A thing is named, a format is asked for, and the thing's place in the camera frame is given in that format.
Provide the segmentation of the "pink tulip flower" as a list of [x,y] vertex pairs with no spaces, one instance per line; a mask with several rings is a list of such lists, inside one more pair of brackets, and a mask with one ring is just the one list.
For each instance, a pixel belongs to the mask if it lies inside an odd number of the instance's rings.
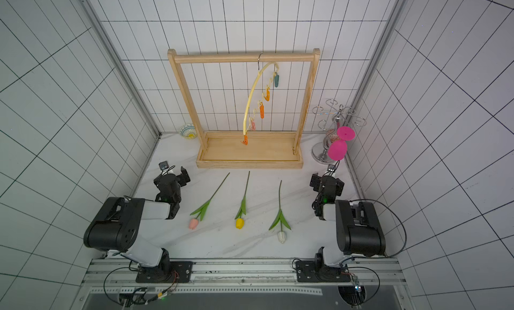
[[215,192],[211,195],[211,197],[205,203],[203,203],[199,208],[197,208],[196,210],[194,210],[193,212],[190,213],[191,220],[190,220],[190,223],[188,226],[188,228],[190,230],[195,230],[198,227],[199,223],[204,219],[211,201],[214,199],[215,195],[218,193],[220,188],[223,186],[224,182],[227,180],[229,175],[230,175],[230,173],[227,173],[227,175],[222,180],[220,185],[217,187]]

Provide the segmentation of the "white tulip flower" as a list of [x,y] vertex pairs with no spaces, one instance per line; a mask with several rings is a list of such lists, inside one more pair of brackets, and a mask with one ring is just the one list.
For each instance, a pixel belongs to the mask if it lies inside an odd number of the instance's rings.
[[274,230],[275,228],[279,228],[279,231],[277,232],[277,238],[279,243],[285,244],[287,235],[285,232],[285,228],[288,230],[292,230],[289,222],[285,218],[284,212],[282,210],[282,204],[281,204],[281,188],[282,188],[282,181],[280,181],[279,188],[278,188],[278,212],[273,220],[273,223],[269,227],[269,231]]

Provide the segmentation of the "yellow tulip flower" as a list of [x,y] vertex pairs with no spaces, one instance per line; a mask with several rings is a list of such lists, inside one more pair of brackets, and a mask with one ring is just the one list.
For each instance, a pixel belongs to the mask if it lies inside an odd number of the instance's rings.
[[242,201],[240,203],[240,209],[235,217],[235,222],[236,222],[235,225],[238,230],[242,229],[244,227],[244,223],[245,223],[244,216],[246,215],[246,195],[247,195],[247,191],[248,191],[249,180],[250,180],[250,172],[248,172],[248,175],[247,175],[245,191],[244,191]]

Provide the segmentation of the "yellow clothes hanger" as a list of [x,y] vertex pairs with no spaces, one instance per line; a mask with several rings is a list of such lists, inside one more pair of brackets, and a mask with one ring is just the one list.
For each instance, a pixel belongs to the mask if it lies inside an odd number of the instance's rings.
[[[243,124],[242,124],[243,125],[243,127],[242,127],[242,134],[243,134],[243,136],[244,135],[248,135],[248,132],[250,131],[250,119],[253,118],[255,120],[256,109],[252,109],[253,96],[254,96],[255,90],[256,90],[256,88],[257,88],[257,86],[258,86],[258,84],[259,84],[259,82],[260,82],[264,72],[270,66],[273,66],[273,75],[270,77],[270,80],[269,80],[269,82],[266,85],[266,87],[269,87],[269,88],[271,88],[271,86],[274,85],[274,73],[275,72],[277,72],[277,73],[279,72],[280,66],[275,61],[267,62],[265,65],[260,66],[260,58],[258,58],[258,69],[259,69],[259,71],[258,71],[258,74],[257,74],[256,78],[254,79],[254,82],[252,84],[252,88],[250,89],[250,92],[248,94],[247,103],[246,103],[245,112],[244,112],[244,118],[243,118]],[[264,95],[265,94],[266,94],[266,89],[265,89],[265,92],[261,95],[260,99],[257,102],[258,110],[259,110],[259,102],[262,102],[262,100],[265,100],[264,99]]]

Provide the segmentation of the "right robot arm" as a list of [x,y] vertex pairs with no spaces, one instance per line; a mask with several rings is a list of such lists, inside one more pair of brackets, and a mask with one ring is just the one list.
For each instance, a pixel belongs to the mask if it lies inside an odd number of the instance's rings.
[[[376,210],[368,201],[339,200],[344,183],[329,175],[314,173],[310,187],[317,192],[312,203],[315,216],[325,220],[325,207],[335,208],[337,246],[344,255],[359,254],[366,257],[384,256],[386,240],[380,226]],[[305,275],[311,282],[350,282],[353,275],[345,265],[330,267],[323,256],[321,247],[312,265],[307,265]]]

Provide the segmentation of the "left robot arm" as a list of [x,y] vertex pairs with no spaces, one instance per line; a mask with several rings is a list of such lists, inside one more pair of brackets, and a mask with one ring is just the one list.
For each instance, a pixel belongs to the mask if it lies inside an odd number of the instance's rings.
[[137,283],[188,283],[191,261],[172,261],[169,252],[143,238],[143,220],[172,220],[182,201],[181,188],[190,182],[185,168],[175,174],[162,168],[153,183],[159,193],[155,200],[109,197],[84,233],[84,245],[99,251],[115,251],[139,265]]

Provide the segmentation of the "chrome glass holder stand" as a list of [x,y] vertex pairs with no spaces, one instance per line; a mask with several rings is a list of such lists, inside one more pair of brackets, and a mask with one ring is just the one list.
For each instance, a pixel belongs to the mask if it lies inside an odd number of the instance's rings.
[[324,111],[320,106],[313,109],[315,115],[326,115],[326,117],[318,124],[318,127],[325,132],[325,137],[321,143],[317,143],[313,146],[311,153],[316,161],[328,165],[336,162],[336,159],[329,156],[329,148],[334,142],[340,140],[337,130],[343,126],[343,121],[348,117],[354,117],[356,119],[355,125],[363,127],[366,125],[366,120],[358,116],[356,110],[352,107],[340,105],[339,108],[335,110],[335,106],[338,104],[336,100],[329,99],[326,101],[326,104],[330,106],[330,109],[333,109],[332,112]]

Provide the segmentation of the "pink plastic wine glass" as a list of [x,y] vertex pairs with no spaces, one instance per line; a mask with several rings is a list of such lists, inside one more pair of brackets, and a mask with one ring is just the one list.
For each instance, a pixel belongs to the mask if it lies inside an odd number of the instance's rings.
[[328,156],[334,161],[341,161],[347,153],[347,142],[355,139],[356,132],[347,126],[337,129],[336,135],[338,139],[334,141],[328,150]]

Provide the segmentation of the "patterned glass on stand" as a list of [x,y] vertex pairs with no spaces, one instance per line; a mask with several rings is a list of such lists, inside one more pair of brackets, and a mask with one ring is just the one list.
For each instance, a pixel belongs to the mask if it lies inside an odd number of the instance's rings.
[[338,141],[340,140],[338,134],[337,134],[337,130],[336,129],[329,129],[326,133],[326,137],[325,137],[325,143],[328,147],[331,146],[331,144],[335,141]]

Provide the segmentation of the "small patterned bowl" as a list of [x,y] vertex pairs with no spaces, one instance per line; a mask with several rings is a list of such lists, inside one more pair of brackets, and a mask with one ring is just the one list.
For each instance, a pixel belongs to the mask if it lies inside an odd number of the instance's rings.
[[195,126],[191,123],[182,125],[179,128],[179,134],[185,139],[195,139],[198,136]]

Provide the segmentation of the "wooden hanging rack frame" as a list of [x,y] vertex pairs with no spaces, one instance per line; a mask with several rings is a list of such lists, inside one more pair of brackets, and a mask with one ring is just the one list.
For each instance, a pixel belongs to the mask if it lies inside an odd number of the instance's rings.
[[[200,142],[196,160],[198,168],[301,169],[303,167],[301,139],[321,56],[318,48],[313,49],[310,53],[254,52],[196,55],[179,55],[176,50],[169,49],[167,56],[192,123],[198,133]],[[258,58],[264,65],[272,61],[277,62],[278,65],[281,62],[308,62],[310,64],[297,130],[295,132],[250,131],[248,132],[248,145],[242,143],[244,141],[242,131],[204,131],[182,64],[258,63]]]

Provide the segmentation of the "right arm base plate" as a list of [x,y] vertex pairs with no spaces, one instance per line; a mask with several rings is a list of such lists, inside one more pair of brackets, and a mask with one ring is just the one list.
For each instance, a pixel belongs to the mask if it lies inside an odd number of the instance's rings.
[[317,264],[313,260],[294,259],[292,267],[299,283],[349,283],[351,275],[340,268]]

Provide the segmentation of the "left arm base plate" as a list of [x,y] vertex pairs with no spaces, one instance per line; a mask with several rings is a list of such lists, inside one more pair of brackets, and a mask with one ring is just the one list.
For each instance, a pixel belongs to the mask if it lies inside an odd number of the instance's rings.
[[192,274],[191,261],[163,263],[156,267],[141,267],[135,281],[137,283],[189,283]]

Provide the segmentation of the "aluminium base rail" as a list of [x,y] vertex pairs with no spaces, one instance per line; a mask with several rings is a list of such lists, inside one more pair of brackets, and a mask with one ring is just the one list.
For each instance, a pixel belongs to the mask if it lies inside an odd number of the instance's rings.
[[137,283],[137,268],[124,259],[99,259],[91,262],[82,281],[78,300],[103,295],[145,294],[148,298],[168,293],[300,293],[321,295],[321,287],[393,286],[399,289],[406,279],[395,259],[360,259],[345,264],[353,275],[349,283],[299,283],[292,267],[294,259],[175,259],[191,261],[189,283]]

